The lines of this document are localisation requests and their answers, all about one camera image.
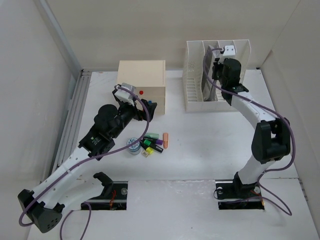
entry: small round container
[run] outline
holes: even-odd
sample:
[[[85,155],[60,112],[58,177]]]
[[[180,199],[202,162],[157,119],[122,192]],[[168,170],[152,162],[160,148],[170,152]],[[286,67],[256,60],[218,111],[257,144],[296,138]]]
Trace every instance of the small round container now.
[[[132,144],[133,142],[137,141],[138,139],[135,138],[135,137],[132,137],[130,138],[127,142],[126,142],[126,145],[130,145]],[[137,142],[135,145],[131,146],[128,148],[128,151],[129,153],[131,153],[132,155],[137,155],[140,153],[141,151],[141,145],[140,145],[140,142]]]

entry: white dish rack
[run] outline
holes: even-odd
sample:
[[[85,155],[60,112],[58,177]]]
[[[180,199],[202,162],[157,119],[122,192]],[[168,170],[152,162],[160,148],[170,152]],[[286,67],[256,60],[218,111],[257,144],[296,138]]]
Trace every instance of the white dish rack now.
[[[214,101],[203,100],[203,59],[209,45],[214,48],[234,45],[236,51],[235,58],[241,63],[240,82],[242,83],[244,80],[251,52],[249,40],[187,41],[182,75],[185,110],[187,112],[235,111],[235,109],[223,99],[221,91],[219,90],[215,92]]]

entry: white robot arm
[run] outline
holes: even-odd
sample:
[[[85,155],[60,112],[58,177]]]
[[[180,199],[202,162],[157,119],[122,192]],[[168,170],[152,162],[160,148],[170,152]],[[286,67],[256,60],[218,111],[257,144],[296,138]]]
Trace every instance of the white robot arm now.
[[[258,178],[275,161],[290,153],[290,132],[279,118],[253,104],[256,102],[249,90],[240,83],[241,64],[234,59],[234,46],[225,46],[213,62],[212,78],[219,81],[221,88],[237,96],[222,92],[223,98],[237,109],[255,129],[251,144],[252,156],[246,165],[238,171],[233,180],[216,181],[219,200],[247,199],[253,197],[252,191],[258,187]]]
[[[102,106],[94,117],[94,125],[70,157],[33,190],[24,189],[19,193],[18,200],[22,209],[42,233],[53,229],[70,208],[80,209],[81,203],[86,200],[111,192],[114,183],[99,171],[101,157],[98,156],[108,153],[115,146],[113,139],[119,136],[132,119],[151,121],[157,107],[155,102],[148,103],[147,100],[139,99],[145,110],[138,110],[132,95],[122,90],[132,93],[134,88],[123,83],[121,89],[115,89],[112,93],[120,107],[112,104]],[[74,186],[88,169],[96,170],[93,178],[90,176],[85,179],[85,183]]]

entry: white wall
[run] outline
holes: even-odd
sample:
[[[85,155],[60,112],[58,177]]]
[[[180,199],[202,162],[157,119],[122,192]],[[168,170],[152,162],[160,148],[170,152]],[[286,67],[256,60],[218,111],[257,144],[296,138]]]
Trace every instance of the white wall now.
[[[295,166],[320,233],[320,1],[301,0],[262,65],[276,109],[297,139]]]
[[[33,0],[0,0],[1,240],[27,234],[17,195],[52,160],[70,78]]]
[[[83,68],[166,60],[181,68],[188,40],[249,39],[260,67],[299,0],[47,0]]]

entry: green marker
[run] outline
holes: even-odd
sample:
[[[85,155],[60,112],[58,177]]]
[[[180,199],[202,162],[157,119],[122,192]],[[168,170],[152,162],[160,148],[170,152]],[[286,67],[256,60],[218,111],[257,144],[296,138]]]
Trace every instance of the green marker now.
[[[147,132],[144,136],[149,137],[149,138],[153,138],[153,139],[159,139],[159,134],[157,134],[157,133]]]
[[[143,141],[143,143],[144,143],[145,145],[147,145],[148,147],[149,147],[150,144],[151,144],[151,142],[150,142],[149,140],[147,140],[147,139],[145,139],[145,140]]]

